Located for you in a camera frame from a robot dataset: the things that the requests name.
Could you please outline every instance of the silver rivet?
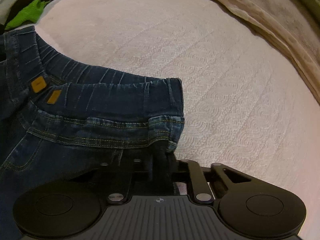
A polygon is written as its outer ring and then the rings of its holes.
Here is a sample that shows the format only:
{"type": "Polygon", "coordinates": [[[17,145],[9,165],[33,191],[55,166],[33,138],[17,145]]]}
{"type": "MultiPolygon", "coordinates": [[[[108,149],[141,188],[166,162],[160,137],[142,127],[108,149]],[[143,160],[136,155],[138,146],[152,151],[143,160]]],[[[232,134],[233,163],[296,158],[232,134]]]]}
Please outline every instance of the silver rivet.
{"type": "Polygon", "coordinates": [[[111,201],[121,201],[123,200],[123,195],[120,193],[113,193],[108,196],[111,201]]]}
{"type": "Polygon", "coordinates": [[[200,193],[196,195],[196,199],[199,201],[209,201],[211,199],[211,196],[207,193],[200,193]]]}

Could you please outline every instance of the green towel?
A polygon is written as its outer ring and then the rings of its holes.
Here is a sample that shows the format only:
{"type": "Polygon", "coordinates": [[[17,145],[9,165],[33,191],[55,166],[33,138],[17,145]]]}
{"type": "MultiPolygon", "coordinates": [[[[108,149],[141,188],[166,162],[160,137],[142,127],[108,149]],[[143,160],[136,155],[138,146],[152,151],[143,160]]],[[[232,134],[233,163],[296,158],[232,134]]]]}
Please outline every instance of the green towel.
{"type": "Polygon", "coordinates": [[[5,27],[5,30],[11,30],[14,29],[21,24],[23,24],[25,21],[31,21],[33,23],[36,23],[42,12],[44,7],[49,3],[41,0],[34,0],[32,1],[28,6],[23,8],[21,11],[18,12],[18,14],[10,21],[5,27]]]}

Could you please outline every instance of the white bedspread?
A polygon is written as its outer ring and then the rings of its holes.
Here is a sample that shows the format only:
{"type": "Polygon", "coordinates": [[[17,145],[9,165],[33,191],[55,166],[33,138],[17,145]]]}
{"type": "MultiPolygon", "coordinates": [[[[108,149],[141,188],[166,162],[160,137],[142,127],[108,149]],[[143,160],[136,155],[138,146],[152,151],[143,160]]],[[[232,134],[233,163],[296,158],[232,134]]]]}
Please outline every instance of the white bedspread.
{"type": "Polygon", "coordinates": [[[291,63],[212,0],[58,0],[36,26],[84,63],[183,82],[176,156],[297,194],[320,235],[320,107],[291,63]]]}

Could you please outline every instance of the jeans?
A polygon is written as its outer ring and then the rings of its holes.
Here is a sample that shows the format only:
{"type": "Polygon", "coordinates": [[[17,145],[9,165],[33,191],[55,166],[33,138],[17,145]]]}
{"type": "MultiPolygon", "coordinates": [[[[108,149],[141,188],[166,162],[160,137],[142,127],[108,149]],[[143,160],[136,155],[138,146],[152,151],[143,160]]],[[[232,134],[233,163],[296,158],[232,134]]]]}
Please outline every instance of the jeans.
{"type": "Polygon", "coordinates": [[[33,26],[0,36],[0,239],[27,190],[91,165],[173,152],[183,130],[181,80],[77,62],[33,26]]]}

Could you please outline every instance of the beige towel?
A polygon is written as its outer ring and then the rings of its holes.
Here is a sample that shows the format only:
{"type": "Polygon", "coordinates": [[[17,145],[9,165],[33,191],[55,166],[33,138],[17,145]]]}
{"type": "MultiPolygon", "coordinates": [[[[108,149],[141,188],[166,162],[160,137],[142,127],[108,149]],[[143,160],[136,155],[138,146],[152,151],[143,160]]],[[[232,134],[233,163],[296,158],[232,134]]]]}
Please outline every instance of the beige towel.
{"type": "Polygon", "coordinates": [[[320,103],[320,29],[298,0],[218,0],[287,56],[320,103]]]}

